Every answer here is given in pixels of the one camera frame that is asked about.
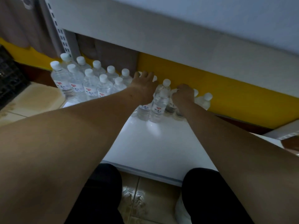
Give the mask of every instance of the forearm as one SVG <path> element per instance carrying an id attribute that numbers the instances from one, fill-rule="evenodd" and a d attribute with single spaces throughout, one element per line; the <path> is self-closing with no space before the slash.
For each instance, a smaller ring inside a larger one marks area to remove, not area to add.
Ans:
<path id="1" fill-rule="evenodd" d="M 182 102 L 178 107 L 255 223 L 298 220 L 296 156 L 221 120 L 195 103 Z"/>
<path id="2" fill-rule="evenodd" d="M 11 221 L 13 212 L 20 213 L 30 206 L 32 210 L 23 215 L 31 218 L 34 213 L 39 220 L 48 211 L 53 222 L 57 220 L 53 214 L 66 218 L 87 178 L 139 103 L 134 91 L 126 89 L 0 128 L 4 145 L 0 155 L 1 182 L 5 182 L 0 186 L 0 192 L 5 194 L 0 208 L 24 203 L 15 208 L 17 211 L 7 212 L 7 218 Z M 47 207 L 36 206 L 39 201 Z M 55 213 L 59 207 L 66 212 Z"/>

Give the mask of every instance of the right hand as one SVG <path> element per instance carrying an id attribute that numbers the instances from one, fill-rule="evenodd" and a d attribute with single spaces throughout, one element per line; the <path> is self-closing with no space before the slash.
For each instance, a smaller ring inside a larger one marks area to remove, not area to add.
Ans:
<path id="1" fill-rule="evenodd" d="M 141 76 L 135 72 L 134 78 L 128 88 L 134 89 L 140 96 L 140 105 L 147 105 L 152 102 L 153 94 L 158 86 L 158 81 L 153 82 L 154 73 L 144 71 Z"/>
<path id="2" fill-rule="evenodd" d="M 186 84 L 180 84 L 178 86 L 178 91 L 172 94 L 172 101 L 177 107 L 186 101 L 194 103 L 194 90 Z"/>

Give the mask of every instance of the leg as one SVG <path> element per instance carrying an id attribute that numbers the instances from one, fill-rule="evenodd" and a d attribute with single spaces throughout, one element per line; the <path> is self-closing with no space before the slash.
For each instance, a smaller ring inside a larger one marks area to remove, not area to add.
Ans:
<path id="1" fill-rule="evenodd" d="M 111 164 L 99 164 L 78 196 L 65 224 L 123 224 L 117 210 L 121 196 L 121 174 Z"/>
<path id="2" fill-rule="evenodd" d="M 186 174 L 182 200 L 193 224 L 253 223 L 220 173 L 211 169 L 195 168 Z"/>

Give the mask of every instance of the water bottle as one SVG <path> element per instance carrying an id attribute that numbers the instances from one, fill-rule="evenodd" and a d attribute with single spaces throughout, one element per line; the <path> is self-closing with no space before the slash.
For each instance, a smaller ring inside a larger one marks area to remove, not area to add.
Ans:
<path id="1" fill-rule="evenodd" d="M 86 69 L 83 86 L 84 86 L 84 90 L 87 95 L 88 101 L 98 98 L 98 95 L 97 95 L 98 83 L 99 83 L 99 78 L 93 74 L 92 69 L 90 69 L 90 68 Z"/>
<path id="2" fill-rule="evenodd" d="M 169 103 L 166 106 L 165 112 L 169 113 L 169 114 L 173 114 L 177 107 L 174 105 L 173 101 L 172 101 L 172 94 L 177 92 L 178 89 L 173 89 L 170 91 L 170 96 L 169 96 Z"/>
<path id="3" fill-rule="evenodd" d="M 70 72 L 70 86 L 75 92 L 75 95 L 77 97 L 77 100 L 79 102 L 84 102 L 87 100 L 85 90 L 83 87 L 83 80 L 84 80 L 84 74 L 79 71 L 78 67 L 74 64 L 68 65 L 68 71 Z"/>
<path id="4" fill-rule="evenodd" d="M 78 56 L 77 62 L 78 62 L 78 67 L 82 72 L 85 72 L 86 69 L 91 68 L 91 66 L 86 63 L 85 58 L 83 56 Z"/>
<path id="5" fill-rule="evenodd" d="M 105 97 L 111 94 L 113 83 L 108 80 L 106 74 L 100 75 L 100 81 L 97 85 L 97 94 L 99 97 Z"/>
<path id="6" fill-rule="evenodd" d="M 166 88 L 168 90 L 168 92 L 170 92 L 170 84 L 171 81 L 169 79 L 164 79 L 163 80 L 163 84 L 160 84 L 159 86 L 157 86 L 155 93 L 160 93 L 160 91 L 164 88 Z"/>
<path id="7" fill-rule="evenodd" d="M 123 79 L 123 83 L 126 85 L 126 86 L 129 86 L 133 80 L 133 78 L 130 76 L 130 71 L 129 69 L 126 69 L 124 68 L 122 71 L 121 71 L 121 78 Z"/>
<path id="8" fill-rule="evenodd" d="M 100 61 L 93 61 L 92 65 L 94 66 L 92 70 L 94 71 L 95 76 L 99 77 L 102 74 L 106 74 L 106 71 L 102 68 Z"/>
<path id="9" fill-rule="evenodd" d="M 119 77 L 118 73 L 115 72 L 115 67 L 113 66 L 108 66 L 107 67 L 107 76 L 108 80 L 112 82 L 113 84 L 115 83 L 114 80 Z"/>
<path id="10" fill-rule="evenodd" d="M 157 81 L 157 76 L 154 75 L 154 79 L 152 80 L 153 82 L 154 81 Z M 150 111 L 152 109 L 152 102 L 150 102 L 149 104 L 147 105 L 139 105 L 137 107 L 137 117 L 140 119 L 140 120 L 143 120 L 143 121 L 147 121 L 149 119 L 149 115 L 150 115 Z"/>
<path id="11" fill-rule="evenodd" d="M 211 93 L 206 93 L 204 96 L 195 98 L 195 103 L 200 107 L 208 110 L 211 106 L 211 99 L 213 95 Z"/>
<path id="12" fill-rule="evenodd" d="M 196 89 L 193 89 L 193 90 L 194 90 L 194 97 L 196 97 L 198 95 L 198 90 L 196 90 Z M 180 113 L 180 110 L 177 108 L 176 109 L 176 114 L 173 115 L 173 118 L 175 120 L 183 120 L 185 117 Z"/>
<path id="13" fill-rule="evenodd" d="M 152 110 L 150 112 L 150 121 L 154 123 L 158 123 L 161 121 L 161 117 L 165 111 L 165 108 L 169 102 L 169 90 L 164 88 L 157 93 L 154 102 L 152 105 Z"/>
<path id="14" fill-rule="evenodd" d="M 51 73 L 51 78 L 55 82 L 55 85 L 58 89 L 64 94 L 67 100 L 73 100 L 76 98 L 75 93 L 73 92 L 69 84 L 69 72 L 61 67 L 58 61 L 52 61 L 50 63 L 53 71 Z"/>
<path id="15" fill-rule="evenodd" d="M 123 79 L 121 77 L 117 77 L 112 88 L 112 93 L 117 93 L 125 88 L 127 88 L 127 86 L 123 83 Z"/>
<path id="16" fill-rule="evenodd" d="M 69 64 L 75 64 L 77 66 L 77 63 L 73 61 L 73 59 L 68 53 L 62 53 L 60 54 L 60 57 L 62 59 L 62 63 L 61 63 L 62 68 L 67 70 Z"/>

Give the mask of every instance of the black plastic crate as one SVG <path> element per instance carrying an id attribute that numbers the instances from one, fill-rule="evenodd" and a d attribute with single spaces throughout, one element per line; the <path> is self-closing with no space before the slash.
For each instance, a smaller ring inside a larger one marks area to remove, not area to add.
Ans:
<path id="1" fill-rule="evenodd" d="M 29 85 L 30 82 L 17 67 L 13 58 L 0 45 L 0 110 Z"/>

